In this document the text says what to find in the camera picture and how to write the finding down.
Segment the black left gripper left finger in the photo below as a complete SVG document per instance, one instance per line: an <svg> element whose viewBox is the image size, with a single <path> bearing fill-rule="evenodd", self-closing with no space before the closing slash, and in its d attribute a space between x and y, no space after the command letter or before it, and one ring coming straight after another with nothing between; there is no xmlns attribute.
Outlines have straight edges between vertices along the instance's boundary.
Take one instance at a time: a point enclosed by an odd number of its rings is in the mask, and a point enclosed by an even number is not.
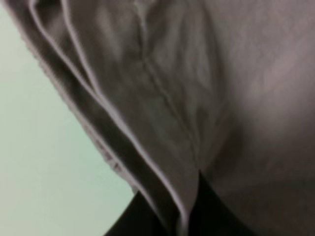
<svg viewBox="0 0 315 236"><path fill-rule="evenodd" d="M167 231L141 193L137 193L105 236L166 236Z"/></svg>

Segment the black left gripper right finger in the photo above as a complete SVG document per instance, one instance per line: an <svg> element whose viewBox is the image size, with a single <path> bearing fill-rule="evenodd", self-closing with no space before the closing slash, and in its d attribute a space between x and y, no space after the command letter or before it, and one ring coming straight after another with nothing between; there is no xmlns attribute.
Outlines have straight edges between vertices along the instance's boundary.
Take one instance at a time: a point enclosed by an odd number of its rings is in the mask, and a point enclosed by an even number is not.
<svg viewBox="0 0 315 236"><path fill-rule="evenodd" d="M199 173L198 194L189 218L190 236L252 236Z"/></svg>

